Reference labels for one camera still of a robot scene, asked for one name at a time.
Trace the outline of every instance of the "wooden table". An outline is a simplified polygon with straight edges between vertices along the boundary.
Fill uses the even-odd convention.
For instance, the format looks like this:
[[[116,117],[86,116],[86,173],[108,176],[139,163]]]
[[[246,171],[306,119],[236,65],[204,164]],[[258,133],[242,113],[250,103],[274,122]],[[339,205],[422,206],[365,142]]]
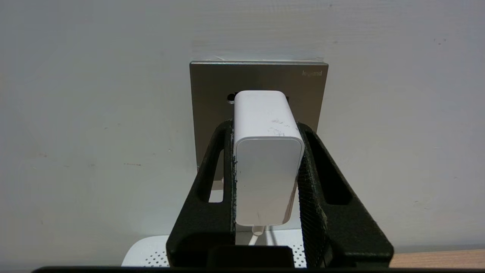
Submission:
[[[485,268],[485,250],[395,254],[390,267]]]

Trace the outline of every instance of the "white power adapter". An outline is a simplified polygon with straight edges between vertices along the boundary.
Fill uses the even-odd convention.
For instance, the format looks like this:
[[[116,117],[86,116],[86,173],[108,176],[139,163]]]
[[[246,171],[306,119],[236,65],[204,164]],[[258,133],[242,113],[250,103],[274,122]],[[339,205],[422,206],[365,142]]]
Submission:
[[[246,90],[236,95],[237,224],[264,227],[284,224],[290,219],[304,150],[283,93]]]

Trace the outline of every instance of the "power cord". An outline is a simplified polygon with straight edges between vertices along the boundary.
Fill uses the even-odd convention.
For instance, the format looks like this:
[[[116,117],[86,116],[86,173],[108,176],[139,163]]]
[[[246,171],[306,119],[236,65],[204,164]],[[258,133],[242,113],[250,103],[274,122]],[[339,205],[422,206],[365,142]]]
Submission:
[[[248,245],[256,244],[258,237],[264,232],[264,225],[255,225],[253,226],[252,231],[253,231],[253,236],[251,237],[251,240],[249,241]]]

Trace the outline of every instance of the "gray wall plate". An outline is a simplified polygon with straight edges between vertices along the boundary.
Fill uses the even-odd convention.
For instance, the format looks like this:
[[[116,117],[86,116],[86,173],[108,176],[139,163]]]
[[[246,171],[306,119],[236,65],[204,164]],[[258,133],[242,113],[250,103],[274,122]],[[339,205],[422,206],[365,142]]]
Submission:
[[[243,90],[283,92],[296,121],[316,131],[327,71],[323,62],[191,62],[197,165],[217,125],[233,117],[234,105],[228,99]],[[214,180],[222,178],[221,162],[220,157]]]

